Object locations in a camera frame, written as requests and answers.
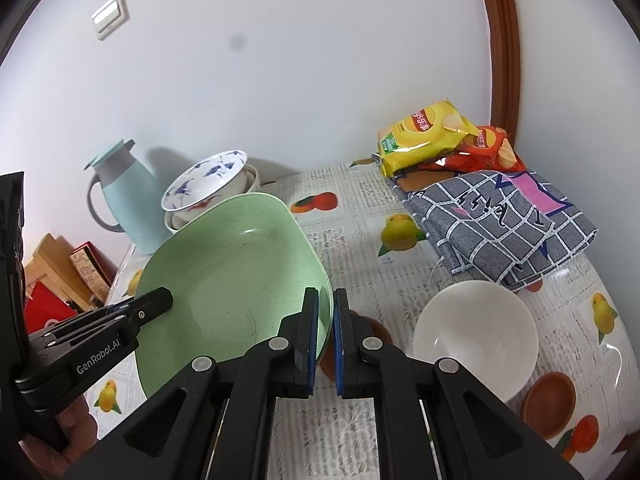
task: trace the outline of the gray checkered fabric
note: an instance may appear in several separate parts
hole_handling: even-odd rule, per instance
[[[388,182],[450,272],[469,270],[516,291],[583,251],[597,232],[553,185],[527,173],[537,183],[529,198],[542,197],[548,214],[497,171],[461,174],[408,194]]]

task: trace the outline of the pink patch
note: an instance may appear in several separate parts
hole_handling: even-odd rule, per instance
[[[549,215],[566,206],[564,202],[556,200],[538,187],[538,183],[529,173],[523,173],[515,177],[503,175],[504,180],[509,180],[522,193],[524,198],[537,207],[541,213]]]
[[[461,207],[452,207],[451,210],[454,213],[458,213],[460,216],[469,216],[469,213],[462,209]]]

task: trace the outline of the white bowl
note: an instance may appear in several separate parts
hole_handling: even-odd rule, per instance
[[[245,164],[246,153],[239,150],[218,153],[194,164],[164,192],[162,209],[190,222],[225,198],[244,193]]]
[[[506,402],[527,384],[538,358],[538,330],[527,306],[492,282],[468,281],[436,294],[414,333],[414,358],[452,357]]]
[[[256,170],[251,164],[246,164],[244,166],[243,171],[246,173],[246,190],[244,192],[253,193],[255,191],[260,191],[260,176],[258,175],[258,170]],[[209,208],[203,209],[202,212],[205,212],[209,209],[211,208],[209,207]],[[182,229],[188,223],[189,222],[181,218],[181,216],[178,216],[175,212],[172,212],[172,211],[164,212],[164,225],[172,233],[177,233],[180,229]]]

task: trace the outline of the screw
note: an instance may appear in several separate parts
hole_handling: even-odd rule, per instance
[[[380,350],[382,348],[382,341],[377,337],[367,337],[363,339],[362,346],[367,350]]]
[[[446,374],[454,374],[460,368],[458,361],[455,359],[450,359],[449,357],[444,358],[442,361],[438,363],[440,370],[442,370]]]
[[[213,362],[207,356],[203,355],[200,357],[196,357],[193,361],[191,361],[191,368],[196,370],[197,372],[206,372],[211,368]]]
[[[289,346],[289,341],[284,337],[274,337],[269,341],[271,350],[284,350],[287,346]]]

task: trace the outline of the potato chip bag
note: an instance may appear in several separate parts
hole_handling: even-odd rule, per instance
[[[473,124],[449,101],[440,101],[378,133],[380,168],[385,176],[450,153],[467,136],[478,136]]]
[[[456,152],[424,162],[421,170],[471,173],[480,170],[525,171],[527,168],[511,147],[507,132],[495,126],[478,126],[478,136],[466,136]]]

